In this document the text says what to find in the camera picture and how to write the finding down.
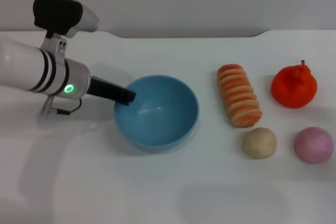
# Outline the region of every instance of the pink ball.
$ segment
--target pink ball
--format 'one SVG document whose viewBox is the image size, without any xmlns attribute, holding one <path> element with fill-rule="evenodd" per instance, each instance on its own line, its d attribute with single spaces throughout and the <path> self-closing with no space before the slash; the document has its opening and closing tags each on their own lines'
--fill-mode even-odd
<svg viewBox="0 0 336 224">
<path fill-rule="evenodd" d="M 321 164 L 327 161 L 334 150 L 334 142 L 330 134 L 319 127 L 302 130 L 294 139 L 296 154 L 310 164 Z"/>
</svg>

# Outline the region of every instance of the white wall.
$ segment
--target white wall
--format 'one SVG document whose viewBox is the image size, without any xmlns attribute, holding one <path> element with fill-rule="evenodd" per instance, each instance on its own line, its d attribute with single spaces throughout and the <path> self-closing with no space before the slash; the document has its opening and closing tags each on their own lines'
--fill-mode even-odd
<svg viewBox="0 0 336 224">
<path fill-rule="evenodd" d="M 34 30 L 34 0 L 0 0 L 0 30 Z M 336 0 L 79 0 L 121 37 L 235 37 L 336 29 Z"/>
</svg>

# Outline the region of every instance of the black cable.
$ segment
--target black cable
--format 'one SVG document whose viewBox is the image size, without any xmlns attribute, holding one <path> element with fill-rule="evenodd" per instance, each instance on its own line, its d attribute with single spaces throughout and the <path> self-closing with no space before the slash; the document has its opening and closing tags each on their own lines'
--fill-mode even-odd
<svg viewBox="0 0 336 224">
<path fill-rule="evenodd" d="M 79 105 L 77 106 L 77 108 L 70 110 L 70 113 L 75 112 L 77 110 L 79 110 L 79 108 L 82 106 L 82 98 L 79 98 Z"/>
</svg>

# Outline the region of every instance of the white table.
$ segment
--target white table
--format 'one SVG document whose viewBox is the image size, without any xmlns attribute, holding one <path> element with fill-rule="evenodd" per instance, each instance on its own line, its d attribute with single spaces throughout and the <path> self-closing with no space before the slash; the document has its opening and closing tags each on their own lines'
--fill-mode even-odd
<svg viewBox="0 0 336 224">
<path fill-rule="evenodd" d="M 44 32 L 1 36 L 39 46 Z M 0 87 L 0 223 L 316 224 L 336 220 L 335 156 L 298 160 L 295 134 L 320 126 L 336 139 L 336 31 L 270 31 L 254 38 L 121 39 L 79 33 L 66 56 L 126 86 L 142 76 L 175 76 L 196 93 L 200 117 L 179 149 L 146 154 L 116 128 L 113 102 L 86 95 L 69 117 L 40 117 L 45 100 Z M 305 108 L 286 109 L 269 94 L 273 76 L 304 59 L 318 81 Z M 241 64 L 263 117 L 278 138 L 275 155 L 252 160 L 244 134 L 228 124 L 216 70 Z M 59 100 L 62 108 L 74 101 Z"/>
</svg>

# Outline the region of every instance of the beige ball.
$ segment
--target beige ball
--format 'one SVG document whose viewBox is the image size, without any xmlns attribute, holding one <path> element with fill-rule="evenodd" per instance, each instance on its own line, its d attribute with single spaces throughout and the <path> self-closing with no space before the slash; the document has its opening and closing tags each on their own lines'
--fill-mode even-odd
<svg viewBox="0 0 336 224">
<path fill-rule="evenodd" d="M 248 132 L 244 138 L 243 150 L 250 157 L 261 159 L 270 157 L 277 149 L 277 138 L 267 128 L 256 128 Z"/>
</svg>

